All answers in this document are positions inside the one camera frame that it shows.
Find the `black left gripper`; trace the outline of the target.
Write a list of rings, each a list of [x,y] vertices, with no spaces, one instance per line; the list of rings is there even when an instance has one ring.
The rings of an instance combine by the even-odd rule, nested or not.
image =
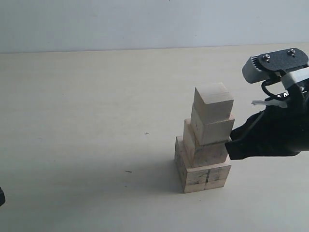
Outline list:
[[[0,188],[0,206],[2,206],[5,203],[5,194],[2,188]]]

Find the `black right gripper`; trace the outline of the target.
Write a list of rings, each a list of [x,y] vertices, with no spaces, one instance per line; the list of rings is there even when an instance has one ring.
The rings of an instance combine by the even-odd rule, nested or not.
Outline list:
[[[232,130],[225,147],[231,160],[292,157],[309,149],[309,82],[267,92],[266,107]]]

